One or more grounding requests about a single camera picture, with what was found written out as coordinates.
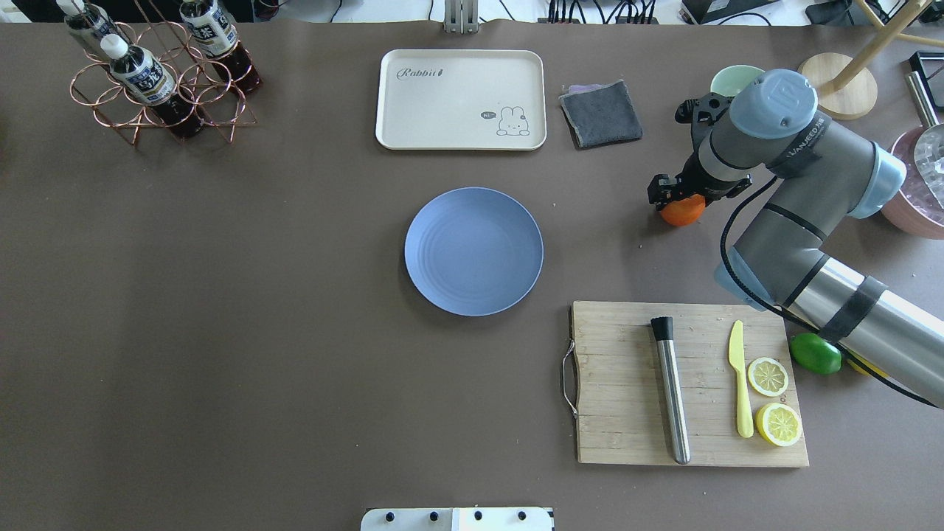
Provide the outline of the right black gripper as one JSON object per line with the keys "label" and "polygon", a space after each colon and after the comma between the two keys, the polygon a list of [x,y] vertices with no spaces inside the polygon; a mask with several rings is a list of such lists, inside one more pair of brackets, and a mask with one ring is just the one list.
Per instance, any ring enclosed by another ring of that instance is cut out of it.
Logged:
{"label": "right black gripper", "polygon": [[728,165],[712,153],[694,153],[676,177],[656,174],[651,179],[648,203],[657,211],[694,195],[700,195],[705,203],[712,203],[734,198],[751,185],[748,169]]}

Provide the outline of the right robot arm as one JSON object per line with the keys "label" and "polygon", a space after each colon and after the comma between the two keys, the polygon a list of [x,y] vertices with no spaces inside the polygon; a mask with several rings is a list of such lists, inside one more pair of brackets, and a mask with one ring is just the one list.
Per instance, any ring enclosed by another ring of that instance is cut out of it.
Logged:
{"label": "right robot arm", "polygon": [[933,406],[943,400],[942,322],[822,252],[845,216],[866,218],[900,190],[906,165],[817,108],[802,74],[772,69],[735,97],[708,94],[687,117],[693,154],[648,185],[657,209],[698,194],[732,198],[766,166],[781,185],[724,252],[717,279],[758,309],[781,307]]}

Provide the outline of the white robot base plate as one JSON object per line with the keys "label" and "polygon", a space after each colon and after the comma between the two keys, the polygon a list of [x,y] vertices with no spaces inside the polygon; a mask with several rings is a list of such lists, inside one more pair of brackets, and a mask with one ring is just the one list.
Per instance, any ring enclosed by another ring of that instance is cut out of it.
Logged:
{"label": "white robot base plate", "polygon": [[361,530],[554,530],[552,508],[418,507],[375,508]]}

